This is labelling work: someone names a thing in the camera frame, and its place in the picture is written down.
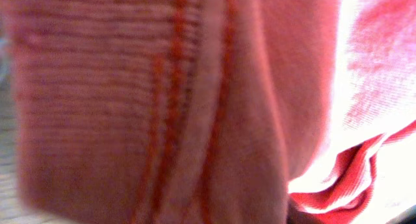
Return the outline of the red soccer t-shirt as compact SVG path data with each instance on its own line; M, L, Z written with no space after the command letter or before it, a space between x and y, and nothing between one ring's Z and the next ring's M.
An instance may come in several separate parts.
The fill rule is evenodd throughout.
M1 0L18 193L80 223L415 204L415 0Z

